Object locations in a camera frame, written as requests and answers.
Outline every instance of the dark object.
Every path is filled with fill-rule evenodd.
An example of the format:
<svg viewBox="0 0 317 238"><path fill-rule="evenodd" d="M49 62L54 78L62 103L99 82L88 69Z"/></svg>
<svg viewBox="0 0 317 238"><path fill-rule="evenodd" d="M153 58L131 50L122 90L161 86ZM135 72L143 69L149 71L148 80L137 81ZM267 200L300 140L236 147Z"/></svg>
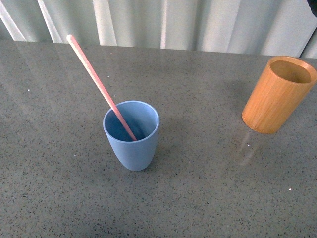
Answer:
<svg viewBox="0 0 317 238"><path fill-rule="evenodd" d="M312 13L317 17L317 0L307 0L309 7L312 10Z"/></svg>

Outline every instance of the straw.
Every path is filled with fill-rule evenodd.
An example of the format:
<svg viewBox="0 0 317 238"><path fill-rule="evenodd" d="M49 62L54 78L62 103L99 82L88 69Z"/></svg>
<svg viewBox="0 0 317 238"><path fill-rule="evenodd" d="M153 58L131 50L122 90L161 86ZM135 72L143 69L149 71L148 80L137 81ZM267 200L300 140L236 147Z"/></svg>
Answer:
<svg viewBox="0 0 317 238"><path fill-rule="evenodd" d="M83 66L88 71L89 75L91 76L91 78L93 79L95 84L97 85L98 89L100 90L100 92L104 96L105 100L108 102L109 106L114 111L115 115L118 117L118 119L121 122L121 124L123 125L123 127L126 129L126 131L130 135L132 140L133 141L137 141L137 138L134 136L134 134L132 133L130 127L127 124L127 122L124 120L124 118L121 115L120 111L118 110L117 106L114 104L111 96L109 95L109 93L107 92L105 87L103 86L103 83L100 81L98 75L96 74L96 72L94 71L93 67L89 63L87 57L85 56L84 52L80 48L80 46L79 46L78 42L76 41L75 37L73 35L67 35L66 38L67 38L68 42L70 43L71 47L73 48L74 52L76 53L76 55L80 59L81 63L83 64Z"/></svg>

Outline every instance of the bamboo cup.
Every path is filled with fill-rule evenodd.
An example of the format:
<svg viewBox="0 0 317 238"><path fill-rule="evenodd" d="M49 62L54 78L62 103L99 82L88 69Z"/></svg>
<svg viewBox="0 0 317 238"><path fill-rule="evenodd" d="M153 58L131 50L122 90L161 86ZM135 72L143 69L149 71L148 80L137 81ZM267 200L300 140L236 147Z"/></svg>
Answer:
<svg viewBox="0 0 317 238"><path fill-rule="evenodd" d="M316 81L316 70L306 62L272 57L242 112L244 123L260 133L277 132Z"/></svg>

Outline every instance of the cup rim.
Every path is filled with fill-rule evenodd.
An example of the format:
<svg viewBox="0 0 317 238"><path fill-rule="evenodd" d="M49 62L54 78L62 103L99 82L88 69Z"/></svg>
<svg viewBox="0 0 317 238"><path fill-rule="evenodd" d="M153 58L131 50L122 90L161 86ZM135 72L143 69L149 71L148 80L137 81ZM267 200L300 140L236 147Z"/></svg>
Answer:
<svg viewBox="0 0 317 238"><path fill-rule="evenodd" d="M157 131L158 128L159 128L159 114L158 114L158 112L156 111L156 109L155 109L153 106L151 106L150 104L148 104L148 103L145 103L145 102L142 102L142 101L137 101L137 100L124 101L124 102L121 102L121 103L116 104L116 106L119 106L119 105L121 105L121 104L126 104L126 103L141 103L141 104L145 104L145 105L147 105L148 107L150 107L150 108L155 112L155 114L156 114L156 116L157 116L157 118L158 118L158 122L157 122L157 124L156 124L156 126L155 126L155 129L153 130L153 132L152 132L150 135L148 135L147 137L145 137L145 138L143 138L143 139L141 139L141 140L137 140L137 141L123 141L123 140L118 140L118 139L114 138L112 135L110 135L110 133L108 132L108 130L107 130L106 127L105 127L105 119L106 119L107 115L112 111L112 109L110 108L110 109L106 112L106 114L105 114L105 116L104 116L104 120L103 120L103 127L104 127L104 130L105 130L107 136L110 136L113 140L115 140L115 141L117 141L117 142L120 142L120 143L124 143L124 144L135 144L135 143L140 143L140 142L142 142L142 141L148 139L149 137L151 137L153 134L155 134L156 131Z"/></svg>
<svg viewBox="0 0 317 238"><path fill-rule="evenodd" d="M285 61L285 62L289 62L289 63L293 63L299 67L302 67L303 69L305 69L308 74L310 75L311 81L308 83L298 83L298 82L293 82L293 81L289 81L285 78L280 77L279 75L277 75L271 68L272 63L276 62L276 61ZM270 58L267 62L267 66L269 68L269 71L271 73L273 73L277 78L282 79L284 81L287 81L291 84L297 84L297 85L309 85L309 84L315 84L317 81L317 71L316 69L311 66L309 63L299 59L299 58L295 58L295 57L291 57L291 56L274 56L272 58Z"/></svg>

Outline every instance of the white curtain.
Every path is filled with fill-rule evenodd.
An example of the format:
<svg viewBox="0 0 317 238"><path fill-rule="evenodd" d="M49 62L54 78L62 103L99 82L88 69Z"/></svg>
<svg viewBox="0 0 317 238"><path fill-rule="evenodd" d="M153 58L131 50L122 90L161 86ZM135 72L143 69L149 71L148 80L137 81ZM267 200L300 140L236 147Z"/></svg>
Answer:
<svg viewBox="0 0 317 238"><path fill-rule="evenodd" d="M0 0L0 39L317 58L306 0Z"/></svg>

